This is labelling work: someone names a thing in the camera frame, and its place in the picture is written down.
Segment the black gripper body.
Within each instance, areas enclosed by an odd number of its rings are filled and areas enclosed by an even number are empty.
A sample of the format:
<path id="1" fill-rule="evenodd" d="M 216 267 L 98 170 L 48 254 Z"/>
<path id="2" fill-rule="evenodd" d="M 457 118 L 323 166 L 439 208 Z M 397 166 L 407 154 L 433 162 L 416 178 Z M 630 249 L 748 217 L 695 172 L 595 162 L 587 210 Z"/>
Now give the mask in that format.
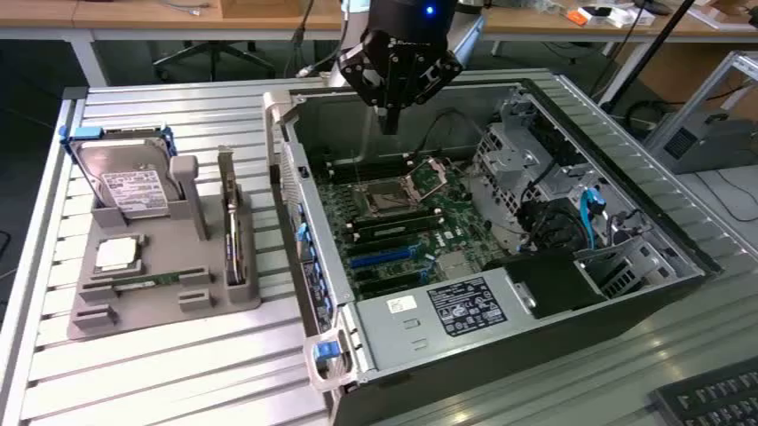
<path id="1" fill-rule="evenodd" d="M 447 32 L 456 4 L 455 1 L 371 2 L 363 47 L 384 79 L 388 109 L 391 57 L 403 51 L 449 51 Z"/>

